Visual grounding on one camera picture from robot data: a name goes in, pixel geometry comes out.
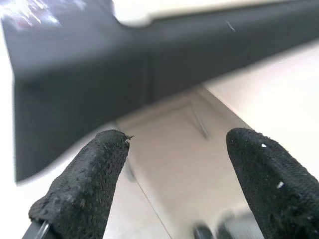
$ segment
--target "black foam finger pad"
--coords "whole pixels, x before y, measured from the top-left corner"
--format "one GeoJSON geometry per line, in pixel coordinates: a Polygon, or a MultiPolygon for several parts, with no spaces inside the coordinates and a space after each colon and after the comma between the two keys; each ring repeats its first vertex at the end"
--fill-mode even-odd
{"type": "Polygon", "coordinates": [[[101,239],[128,155],[128,139],[116,130],[97,134],[32,205],[29,217],[49,222],[62,239],[101,239]]]}
{"type": "Polygon", "coordinates": [[[265,239],[318,239],[316,178],[276,141],[253,130],[235,128],[226,141],[239,183],[265,239]]]}

